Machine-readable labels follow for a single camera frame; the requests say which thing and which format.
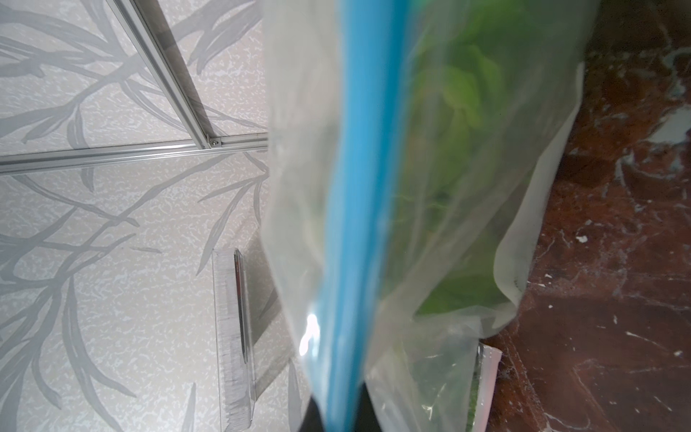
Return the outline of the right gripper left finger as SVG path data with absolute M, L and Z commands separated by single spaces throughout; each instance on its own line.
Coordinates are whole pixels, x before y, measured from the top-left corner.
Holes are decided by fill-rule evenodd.
M 310 399 L 308 408 L 302 419 L 302 424 L 299 428 L 300 432 L 324 432 L 324 426 L 320 416 L 319 407 L 314 399 Z

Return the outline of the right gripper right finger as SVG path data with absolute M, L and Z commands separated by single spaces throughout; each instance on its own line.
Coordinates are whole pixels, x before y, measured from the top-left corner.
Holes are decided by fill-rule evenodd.
M 360 388 L 360 399 L 354 421 L 355 432 L 396 431 L 395 411 L 379 396 L 374 399 L 365 383 Z

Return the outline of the blue-zip clear bag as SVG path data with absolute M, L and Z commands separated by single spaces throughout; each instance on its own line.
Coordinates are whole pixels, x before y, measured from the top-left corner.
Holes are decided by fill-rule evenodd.
M 579 111 L 596 1 L 268 1 L 261 239 L 323 431 L 465 431 Z

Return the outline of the chinese cabbage front one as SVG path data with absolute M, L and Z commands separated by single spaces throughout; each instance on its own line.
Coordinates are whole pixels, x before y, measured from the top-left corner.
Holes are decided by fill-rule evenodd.
M 536 35 L 528 1 L 430 1 L 411 52 L 405 149 L 382 295 L 486 193 L 504 147 L 489 145 Z

